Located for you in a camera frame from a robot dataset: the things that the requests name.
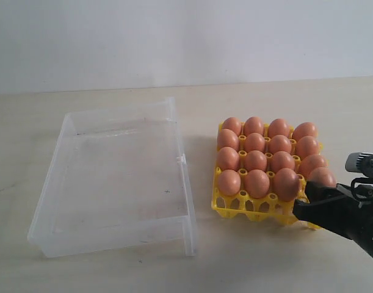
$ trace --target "white wall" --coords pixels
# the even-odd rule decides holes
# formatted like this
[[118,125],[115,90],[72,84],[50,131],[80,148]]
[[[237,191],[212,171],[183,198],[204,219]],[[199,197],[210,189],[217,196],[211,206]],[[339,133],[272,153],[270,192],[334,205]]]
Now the white wall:
[[373,75],[373,1],[0,0],[0,93]]

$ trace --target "table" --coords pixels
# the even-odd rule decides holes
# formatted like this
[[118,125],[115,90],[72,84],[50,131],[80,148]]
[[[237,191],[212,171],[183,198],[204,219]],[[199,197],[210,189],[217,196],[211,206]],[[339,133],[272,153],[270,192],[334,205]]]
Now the table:
[[[46,259],[26,234],[65,113],[174,96],[198,225],[198,255],[179,243]],[[373,151],[373,77],[161,89],[0,95],[0,292],[373,292],[373,259],[325,230],[211,210],[217,125],[313,121],[339,182],[347,155]]]

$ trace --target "transparent plastic container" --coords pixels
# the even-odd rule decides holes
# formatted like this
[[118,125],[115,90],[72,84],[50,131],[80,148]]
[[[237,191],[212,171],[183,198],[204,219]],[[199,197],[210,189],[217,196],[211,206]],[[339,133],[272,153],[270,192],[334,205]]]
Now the transparent plastic container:
[[173,98],[69,113],[27,238],[47,257],[184,239],[195,214]]

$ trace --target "plastic egg tray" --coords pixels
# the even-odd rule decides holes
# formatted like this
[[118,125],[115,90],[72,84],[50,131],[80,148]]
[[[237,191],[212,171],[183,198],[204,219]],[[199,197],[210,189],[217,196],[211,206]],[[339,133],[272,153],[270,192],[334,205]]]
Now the plastic egg tray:
[[[239,136],[240,141],[240,150],[239,155],[241,157],[241,168],[237,171],[238,174],[241,176],[241,189],[235,196],[225,196],[221,194],[219,188],[217,188],[217,177],[222,172],[221,169],[216,165],[214,170],[214,181],[213,181],[213,193],[212,193],[212,209],[217,211],[222,217],[224,218],[232,218],[237,214],[245,214],[247,218],[254,222],[260,222],[265,220],[268,217],[275,218],[279,223],[282,225],[291,225],[297,222],[297,218],[293,215],[292,209],[294,205],[294,200],[286,202],[281,201],[278,199],[277,195],[273,193],[272,190],[272,180],[275,176],[274,172],[270,171],[270,160],[272,158],[272,154],[265,152],[267,157],[268,167],[267,167],[267,175],[270,179],[270,189],[269,193],[260,199],[255,199],[249,196],[247,191],[244,189],[244,178],[247,175],[247,170],[244,169],[244,158],[246,157],[247,153],[244,150],[244,142],[246,140],[246,136],[243,135],[243,125],[242,123],[242,133]],[[267,137],[267,129],[269,125],[264,125],[264,137],[266,140],[266,150],[268,149],[270,138]],[[222,129],[222,123],[219,124],[219,131]],[[290,126],[290,133],[289,137],[292,137],[292,133],[294,131],[293,126]],[[297,171],[301,160],[298,156],[296,156],[295,149],[296,149],[296,141],[294,139],[290,139],[292,143],[292,150],[291,155],[295,160],[295,171]],[[297,199],[309,202],[307,196],[305,195],[305,186],[306,181],[303,175],[298,174],[300,180],[300,191],[298,192]],[[312,223],[306,223],[308,227],[317,229],[318,226]]]

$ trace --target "brown egg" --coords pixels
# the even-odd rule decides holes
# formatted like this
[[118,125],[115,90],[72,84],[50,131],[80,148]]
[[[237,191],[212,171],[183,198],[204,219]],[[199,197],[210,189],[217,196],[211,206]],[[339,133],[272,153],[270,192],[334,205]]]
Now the brown egg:
[[295,159],[286,151],[278,151],[270,161],[270,169],[277,173],[282,168],[295,170]]
[[273,177],[273,191],[282,201],[291,201],[297,197],[300,180],[295,171],[282,168]]
[[229,129],[239,136],[242,132],[242,123],[238,118],[230,117],[223,122],[222,129]]
[[286,151],[290,153],[292,150],[292,144],[289,138],[281,134],[273,136],[269,142],[269,152],[272,154],[277,153],[278,151]]
[[304,136],[313,136],[316,137],[318,134],[318,130],[316,126],[312,122],[304,122],[298,127],[295,128],[294,132],[292,133],[292,138],[296,141],[299,141]]
[[264,123],[259,117],[250,117],[243,125],[243,134],[245,136],[254,132],[264,135]]
[[264,153],[254,150],[247,154],[244,159],[244,165],[247,171],[258,169],[265,172],[267,168],[267,158]]
[[217,188],[228,197],[236,195],[241,189],[241,176],[234,170],[224,170],[217,177]]
[[246,152],[257,150],[265,152],[266,141],[265,138],[259,133],[249,134],[244,143],[244,149]]
[[319,142],[313,136],[304,136],[297,142],[295,153],[301,160],[304,160],[311,154],[319,154],[319,152]]
[[336,187],[337,180],[334,174],[326,167],[315,168],[308,175],[307,181],[317,182],[323,186]]
[[239,138],[232,130],[222,129],[217,135],[217,146],[219,149],[230,147],[239,151]]
[[289,125],[285,119],[278,118],[271,122],[267,129],[267,136],[273,138],[277,135],[289,137]]
[[269,193],[270,180],[261,170],[252,170],[245,177],[245,190],[252,198],[263,198]]
[[320,154],[311,154],[300,163],[298,173],[307,179],[311,171],[318,167],[327,167],[326,158]]
[[241,164],[241,157],[239,157],[236,150],[225,146],[217,152],[216,163],[222,170],[230,169],[237,171]]

